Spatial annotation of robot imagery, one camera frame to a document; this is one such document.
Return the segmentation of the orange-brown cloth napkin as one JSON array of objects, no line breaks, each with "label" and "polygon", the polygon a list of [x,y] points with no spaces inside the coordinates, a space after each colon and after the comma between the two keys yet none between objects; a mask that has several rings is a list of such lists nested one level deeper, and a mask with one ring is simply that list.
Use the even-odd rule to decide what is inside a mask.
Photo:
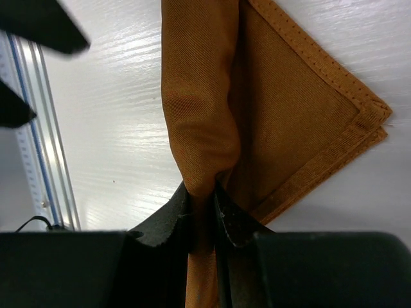
[{"label": "orange-brown cloth napkin", "polygon": [[186,307],[218,307],[216,183],[269,223],[386,137],[390,107],[274,1],[163,1],[162,107],[194,213]]}]

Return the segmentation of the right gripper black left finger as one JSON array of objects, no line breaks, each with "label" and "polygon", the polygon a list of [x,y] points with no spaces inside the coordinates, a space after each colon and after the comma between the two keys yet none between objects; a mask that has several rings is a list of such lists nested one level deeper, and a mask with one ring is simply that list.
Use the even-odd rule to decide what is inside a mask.
[{"label": "right gripper black left finger", "polygon": [[183,307],[188,192],[129,231],[1,234],[2,307]]}]

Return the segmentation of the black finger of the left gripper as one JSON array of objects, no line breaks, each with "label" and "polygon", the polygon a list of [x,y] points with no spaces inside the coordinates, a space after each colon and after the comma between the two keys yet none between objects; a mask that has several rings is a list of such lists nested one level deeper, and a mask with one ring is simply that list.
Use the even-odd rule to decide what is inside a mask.
[{"label": "black finger of the left gripper", "polygon": [[65,55],[81,53],[91,45],[56,0],[1,1],[1,30]]},{"label": "black finger of the left gripper", "polygon": [[37,113],[1,81],[0,127],[20,128],[37,117]]}]

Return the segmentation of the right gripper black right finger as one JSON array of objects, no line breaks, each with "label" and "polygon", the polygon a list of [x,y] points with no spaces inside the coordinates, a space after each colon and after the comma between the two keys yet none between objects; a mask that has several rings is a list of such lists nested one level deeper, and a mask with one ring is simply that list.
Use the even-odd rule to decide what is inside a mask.
[{"label": "right gripper black right finger", "polygon": [[409,307],[410,250],[383,232],[271,231],[214,189],[221,307]]}]

